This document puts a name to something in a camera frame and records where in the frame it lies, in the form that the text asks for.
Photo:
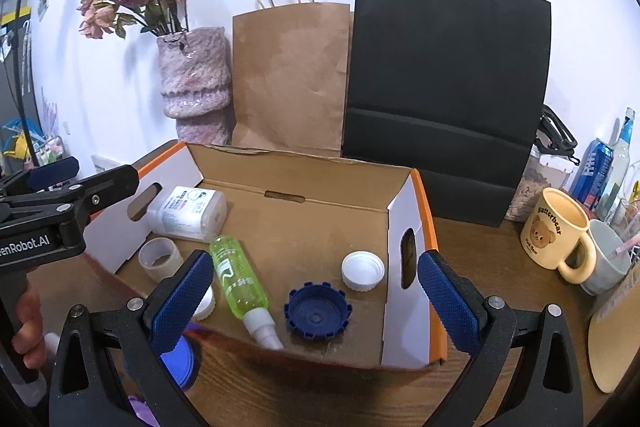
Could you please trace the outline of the left hand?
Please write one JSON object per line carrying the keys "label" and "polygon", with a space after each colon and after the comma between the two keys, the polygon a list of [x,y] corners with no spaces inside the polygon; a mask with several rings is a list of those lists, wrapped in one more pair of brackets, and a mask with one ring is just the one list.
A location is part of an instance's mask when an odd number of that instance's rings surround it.
{"label": "left hand", "polygon": [[40,298],[32,283],[27,284],[26,291],[17,300],[15,315],[21,327],[12,339],[13,348],[28,369],[41,369],[47,352]]}

